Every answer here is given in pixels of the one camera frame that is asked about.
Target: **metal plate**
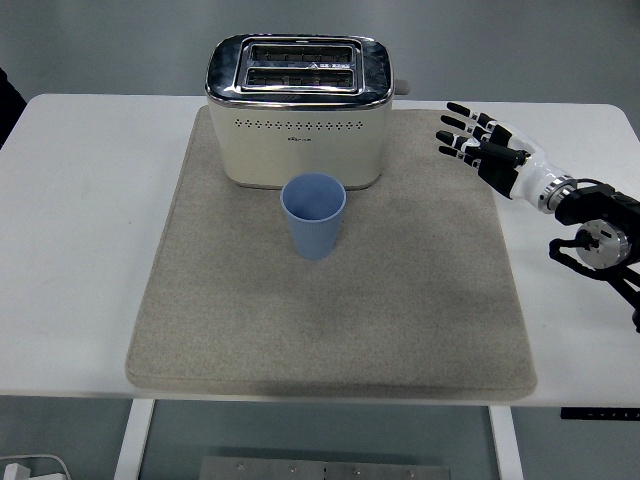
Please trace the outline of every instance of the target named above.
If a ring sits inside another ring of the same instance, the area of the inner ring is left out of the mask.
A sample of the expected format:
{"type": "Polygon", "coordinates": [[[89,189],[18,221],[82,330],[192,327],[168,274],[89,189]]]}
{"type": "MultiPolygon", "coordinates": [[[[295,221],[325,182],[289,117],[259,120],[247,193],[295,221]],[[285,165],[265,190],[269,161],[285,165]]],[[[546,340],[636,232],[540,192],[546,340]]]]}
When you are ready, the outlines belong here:
{"type": "Polygon", "coordinates": [[[450,480],[446,467],[204,457],[200,480],[450,480]]]}

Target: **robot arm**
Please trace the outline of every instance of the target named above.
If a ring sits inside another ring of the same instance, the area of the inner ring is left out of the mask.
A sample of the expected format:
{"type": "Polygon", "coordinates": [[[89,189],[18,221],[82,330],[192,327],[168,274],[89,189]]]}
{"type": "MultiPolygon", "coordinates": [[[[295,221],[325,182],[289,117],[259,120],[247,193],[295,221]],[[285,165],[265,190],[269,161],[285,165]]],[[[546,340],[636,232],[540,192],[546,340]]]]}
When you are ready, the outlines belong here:
{"type": "Polygon", "coordinates": [[[442,116],[458,133],[436,133],[444,143],[440,152],[476,168],[503,196],[553,213],[563,225],[581,224],[573,240],[553,240],[549,255],[613,286],[634,307],[640,332],[640,292],[633,287],[640,287],[640,275],[629,268],[640,261],[640,202],[598,180],[573,178],[549,163],[544,148],[506,123],[456,103],[447,108],[462,119],[442,116]],[[575,248],[583,263],[562,248],[575,248]]]}

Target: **white plug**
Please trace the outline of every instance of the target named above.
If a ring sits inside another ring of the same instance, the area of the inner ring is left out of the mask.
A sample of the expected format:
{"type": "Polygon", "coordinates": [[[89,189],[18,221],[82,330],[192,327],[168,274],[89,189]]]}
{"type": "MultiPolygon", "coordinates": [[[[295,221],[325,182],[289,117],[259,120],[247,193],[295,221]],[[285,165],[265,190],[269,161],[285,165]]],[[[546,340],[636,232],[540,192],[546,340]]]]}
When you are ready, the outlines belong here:
{"type": "Polygon", "coordinates": [[[31,470],[19,463],[10,463],[4,469],[2,480],[67,480],[63,473],[52,473],[38,477],[31,476],[31,470]]]}

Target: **cup rim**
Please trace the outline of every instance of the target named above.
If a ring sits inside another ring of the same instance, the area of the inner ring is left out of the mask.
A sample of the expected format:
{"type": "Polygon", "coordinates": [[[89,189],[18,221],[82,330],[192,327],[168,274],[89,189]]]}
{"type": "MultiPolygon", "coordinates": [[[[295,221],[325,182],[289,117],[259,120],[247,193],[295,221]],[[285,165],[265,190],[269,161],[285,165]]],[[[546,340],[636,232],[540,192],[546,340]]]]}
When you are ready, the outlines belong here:
{"type": "Polygon", "coordinates": [[[342,212],[342,210],[344,209],[344,206],[345,206],[346,203],[347,203],[347,191],[344,188],[344,185],[342,185],[342,182],[340,180],[338,180],[336,177],[334,177],[333,175],[329,175],[328,173],[324,173],[324,172],[303,172],[303,173],[300,173],[298,175],[295,175],[295,176],[291,177],[289,180],[287,180],[287,183],[285,183],[282,186],[282,188],[280,189],[280,205],[282,206],[282,209],[284,210],[284,212],[288,216],[290,216],[292,218],[295,218],[296,220],[299,220],[299,221],[304,222],[304,223],[322,223],[322,222],[327,222],[327,221],[331,220],[332,218],[336,217],[337,215],[339,215],[342,212]],[[340,189],[342,190],[342,202],[340,203],[340,206],[338,207],[338,209],[333,214],[331,214],[331,215],[329,215],[328,217],[325,217],[325,218],[320,218],[320,219],[317,219],[317,220],[310,220],[310,219],[307,219],[307,218],[302,218],[302,217],[298,217],[297,215],[294,215],[285,206],[284,198],[283,198],[285,188],[287,187],[287,185],[289,185],[295,179],[303,177],[305,175],[322,175],[323,177],[327,177],[327,178],[333,180],[340,187],[340,189]]]}

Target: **robot finger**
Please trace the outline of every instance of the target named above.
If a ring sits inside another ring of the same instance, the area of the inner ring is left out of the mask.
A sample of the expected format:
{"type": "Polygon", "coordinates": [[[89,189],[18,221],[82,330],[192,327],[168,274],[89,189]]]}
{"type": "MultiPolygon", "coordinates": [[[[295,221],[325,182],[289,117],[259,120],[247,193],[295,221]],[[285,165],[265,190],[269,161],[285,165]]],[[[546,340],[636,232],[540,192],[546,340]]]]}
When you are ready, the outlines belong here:
{"type": "Polygon", "coordinates": [[[502,125],[501,122],[494,120],[489,115],[482,112],[474,112],[464,105],[460,105],[458,103],[449,102],[447,103],[447,108],[452,112],[455,112],[459,115],[465,116],[473,120],[473,123],[465,124],[465,130],[467,133],[470,133],[477,138],[478,140],[482,140],[485,142],[495,143],[497,145],[501,145],[503,147],[511,146],[509,142],[513,137],[513,132],[510,128],[502,125]]]}
{"type": "Polygon", "coordinates": [[[453,118],[448,115],[442,115],[440,117],[440,120],[442,120],[442,123],[444,123],[445,125],[458,128],[464,131],[465,133],[469,133],[470,135],[472,135],[474,138],[477,138],[478,140],[488,141],[489,138],[491,137],[489,132],[487,132],[484,128],[482,128],[481,126],[475,123],[465,123],[462,120],[458,120],[457,118],[453,118]]]}
{"type": "Polygon", "coordinates": [[[470,118],[475,123],[480,125],[489,133],[493,132],[493,128],[496,125],[496,121],[491,118],[486,113],[482,112],[474,112],[473,110],[465,107],[464,105],[460,105],[459,103],[448,102],[447,108],[458,115],[462,115],[463,117],[470,118]]]}
{"type": "Polygon", "coordinates": [[[444,153],[445,155],[450,155],[452,157],[457,158],[458,160],[462,160],[464,163],[473,168],[480,167],[480,160],[472,157],[471,155],[466,155],[462,152],[459,152],[455,148],[451,147],[438,147],[438,151],[440,153],[444,153]]]}
{"type": "Polygon", "coordinates": [[[467,138],[462,135],[440,130],[436,133],[436,138],[449,147],[453,147],[462,153],[469,147],[479,147],[480,141],[476,138],[467,138]]]}

